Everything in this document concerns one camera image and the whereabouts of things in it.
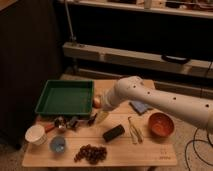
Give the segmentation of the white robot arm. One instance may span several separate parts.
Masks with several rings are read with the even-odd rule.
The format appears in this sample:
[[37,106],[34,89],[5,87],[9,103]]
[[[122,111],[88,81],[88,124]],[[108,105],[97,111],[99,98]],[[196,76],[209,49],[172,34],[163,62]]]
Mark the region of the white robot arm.
[[148,88],[138,76],[117,80],[101,95],[103,111],[113,111],[127,100],[141,101],[213,134],[213,100]]

